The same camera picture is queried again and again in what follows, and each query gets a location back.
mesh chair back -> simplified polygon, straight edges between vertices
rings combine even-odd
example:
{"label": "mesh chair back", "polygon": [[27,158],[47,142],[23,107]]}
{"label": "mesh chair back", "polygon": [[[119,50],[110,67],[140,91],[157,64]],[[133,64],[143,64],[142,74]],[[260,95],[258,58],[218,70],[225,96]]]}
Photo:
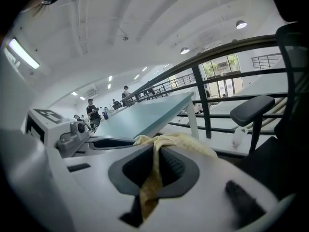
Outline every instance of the mesh chair back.
{"label": "mesh chair back", "polygon": [[287,70],[288,99],[283,117],[275,127],[279,141],[289,147],[309,146],[309,34],[304,24],[279,28],[276,39]]}

long white table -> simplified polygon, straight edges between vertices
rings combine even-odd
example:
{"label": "long white table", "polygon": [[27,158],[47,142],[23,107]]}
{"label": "long white table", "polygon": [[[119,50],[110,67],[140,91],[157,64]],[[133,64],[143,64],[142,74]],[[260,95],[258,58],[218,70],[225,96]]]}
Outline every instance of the long white table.
{"label": "long white table", "polygon": [[188,92],[136,103],[102,121],[94,136],[136,138],[139,135],[147,135],[153,137],[185,108],[192,136],[198,139],[192,96],[193,92]]}

chair armrest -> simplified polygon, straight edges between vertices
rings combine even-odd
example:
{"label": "chair armrest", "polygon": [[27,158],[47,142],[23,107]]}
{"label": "chair armrest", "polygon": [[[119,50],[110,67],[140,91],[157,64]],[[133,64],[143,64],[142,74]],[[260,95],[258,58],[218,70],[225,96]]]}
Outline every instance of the chair armrest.
{"label": "chair armrest", "polygon": [[260,95],[235,107],[230,115],[239,126],[246,126],[266,113],[275,104],[275,98]]}

round ceiling lamp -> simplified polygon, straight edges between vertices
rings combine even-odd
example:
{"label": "round ceiling lamp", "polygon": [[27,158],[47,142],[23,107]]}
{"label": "round ceiling lamp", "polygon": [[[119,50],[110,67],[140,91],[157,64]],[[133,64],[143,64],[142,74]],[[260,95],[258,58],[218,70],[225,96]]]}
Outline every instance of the round ceiling lamp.
{"label": "round ceiling lamp", "polygon": [[247,23],[244,21],[237,21],[236,22],[236,28],[237,29],[243,29],[245,26],[247,26]]}
{"label": "round ceiling lamp", "polygon": [[190,49],[188,47],[183,47],[181,50],[180,50],[180,54],[186,54],[190,52]]}

glass window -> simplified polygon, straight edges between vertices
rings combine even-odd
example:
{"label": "glass window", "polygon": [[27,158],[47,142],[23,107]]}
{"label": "glass window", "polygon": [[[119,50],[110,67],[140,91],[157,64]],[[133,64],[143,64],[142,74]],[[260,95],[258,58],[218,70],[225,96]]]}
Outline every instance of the glass window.
{"label": "glass window", "polygon": [[218,91],[218,85],[217,82],[215,83],[209,83],[209,90],[211,93],[212,98],[217,98],[219,97],[219,91]]}
{"label": "glass window", "polygon": [[203,68],[204,68],[204,71],[206,73],[207,78],[214,76],[214,72],[213,72],[213,69],[212,69],[210,61],[206,62],[206,63],[203,63]]}
{"label": "glass window", "polygon": [[227,57],[216,58],[211,61],[215,75],[221,75],[231,72],[230,66],[227,61]]}
{"label": "glass window", "polygon": [[237,94],[239,91],[241,91],[243,89],[242,86],[242,78],[234,78],[233,79],[234,82],[234,90],[235,90],[235,94]]}
{"label": "glass window", "polygon": [[234,91],[233,91],[233,81],[232,81],[232,79],[226,79],[225,85],[226,85],[226,92],[227,92],[226,96],[228,96],[228,97],[233,96]]}
{"label": "glass window", "polygon": [[227,55],[232,72],[240,71],[239,62],[236,54]]}

